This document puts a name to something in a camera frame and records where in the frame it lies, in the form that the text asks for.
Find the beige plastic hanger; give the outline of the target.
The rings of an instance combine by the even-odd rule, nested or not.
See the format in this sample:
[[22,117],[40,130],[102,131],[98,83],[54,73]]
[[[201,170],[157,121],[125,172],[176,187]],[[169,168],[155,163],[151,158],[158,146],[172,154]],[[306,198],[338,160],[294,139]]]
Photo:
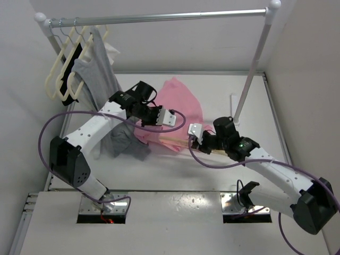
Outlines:
[[[172,146],[177,146],[181,148],[188,148],[189,146],[188,140],[174,139],[174,138],[165,137],[165,136],[160,136],[159,140],[165,143],[166,145],[172,145]],[[222,150],[212,150],[211,153],[227,156],[227,154]]]

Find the pink t shirt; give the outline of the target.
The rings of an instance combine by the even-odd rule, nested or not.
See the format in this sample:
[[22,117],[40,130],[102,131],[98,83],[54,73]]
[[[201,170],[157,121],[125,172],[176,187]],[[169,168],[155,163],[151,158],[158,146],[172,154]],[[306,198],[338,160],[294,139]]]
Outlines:
[[200,123],[205,130],[213,128],[203,122],[203,112],[201,105],[194,94],[176,78],[165,81],[163,87],[158,92],[155,99],[156,105],[162,105],[166,109],[174,109],[186,117],[186,124],[181,129],[170,133],[153,133],[140,129],[134,130],[134,135],[143,143],[157,143],[167,147],[174,152],[180,152],[184,148],[167,145],[159,140],[160,136],[174,139],[188,140],[189,124]]

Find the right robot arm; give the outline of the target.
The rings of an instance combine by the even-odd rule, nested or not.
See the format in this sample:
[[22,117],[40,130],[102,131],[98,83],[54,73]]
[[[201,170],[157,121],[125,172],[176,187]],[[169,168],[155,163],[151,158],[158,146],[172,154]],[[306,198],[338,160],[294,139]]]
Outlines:
[[189,125],[189,150],[210,154],[220,150],[233,160],[234,166],[244,166],[265,177],[280,188],[279,192],[250,181],[230,199],[231,210],[238,212],[254,206],[268,207],[289,216],[307,233],[316,235],[338,212],[331,183],[320,177],[277,161],[254,140],[242,137],[232,117],[220,117],[213,122],[215,133],[202,124]]

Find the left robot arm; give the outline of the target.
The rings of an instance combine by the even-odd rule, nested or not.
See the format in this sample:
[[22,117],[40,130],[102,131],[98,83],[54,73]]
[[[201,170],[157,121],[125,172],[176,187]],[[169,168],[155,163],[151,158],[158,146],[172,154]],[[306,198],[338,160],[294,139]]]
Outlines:
[[150,149],[134,135],[137,122],[143,129],[166,124],[166,109],[147,102],[153,91],[142,81],[127,91],[117,91],[78,129],[63,138],[53,138],[49,149],[51,172],[91,200],[102,202],[108,188],[95,178],[86,157],[102,142],[114,157],[129,154],[144,160]]

